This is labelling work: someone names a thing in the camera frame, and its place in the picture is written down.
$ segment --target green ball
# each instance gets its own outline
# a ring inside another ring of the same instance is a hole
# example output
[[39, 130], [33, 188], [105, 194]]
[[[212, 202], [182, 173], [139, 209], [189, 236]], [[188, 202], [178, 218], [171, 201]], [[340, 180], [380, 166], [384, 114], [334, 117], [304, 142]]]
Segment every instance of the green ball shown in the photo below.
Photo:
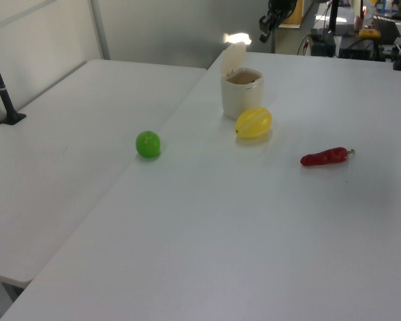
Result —
[[155, 132], [147, 130], [136, 137], [136, 150], [144, 158], [153, 158], [160, 154], [160, 138]]

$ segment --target yellow lemon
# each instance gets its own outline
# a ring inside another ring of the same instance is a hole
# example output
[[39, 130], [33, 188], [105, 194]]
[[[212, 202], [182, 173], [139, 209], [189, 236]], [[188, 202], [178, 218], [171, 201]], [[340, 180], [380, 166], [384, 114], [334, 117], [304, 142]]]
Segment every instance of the yellow lemon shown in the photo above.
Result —
[[257, 138], [272, 125], [272, 115], [266, 108], [250, 108], [236, 121], [235, 131], [239, 138]]

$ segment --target wall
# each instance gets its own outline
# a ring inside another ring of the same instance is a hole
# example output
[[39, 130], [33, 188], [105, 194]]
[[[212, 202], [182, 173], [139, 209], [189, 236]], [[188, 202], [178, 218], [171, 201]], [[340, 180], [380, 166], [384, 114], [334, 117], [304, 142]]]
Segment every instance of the wall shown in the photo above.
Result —
[[29, 0], [28, 8], [15, 1], [0, 0], [0, 71], [19, 110], [101, 55], [89, 0]]
[[92, 0], [104, 57], [208, 68], [228, 46], [224, 33], [245, 32], [249, 51], [270, 52], [259, 41], [268, 0]]

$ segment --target red toy pepper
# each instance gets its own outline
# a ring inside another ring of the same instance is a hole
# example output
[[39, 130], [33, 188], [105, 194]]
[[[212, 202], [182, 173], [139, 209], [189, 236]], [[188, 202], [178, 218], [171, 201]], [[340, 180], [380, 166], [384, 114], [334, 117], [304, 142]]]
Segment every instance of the red toy pepper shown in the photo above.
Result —
[[309, 154], [303, 156], [300, 163], [303, 166], [325, 165], [331, 163], [341, 163], [348, 159], [350, 154], [354, 154], [355, 150], [351, 149], [349, 152], [344, 147], [336, 147], [328, 149], [317, 154]]

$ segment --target container lid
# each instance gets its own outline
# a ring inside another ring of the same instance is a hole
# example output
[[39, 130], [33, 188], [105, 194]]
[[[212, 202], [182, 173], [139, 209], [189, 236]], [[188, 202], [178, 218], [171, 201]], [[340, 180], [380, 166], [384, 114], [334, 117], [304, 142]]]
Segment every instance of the container lid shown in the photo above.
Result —
[[245, 42], [238, 42], [230, 45], [224, 53], [221, 62], [221, 75], [227, 77], [240, 68], [247, 55], [247, 45]]

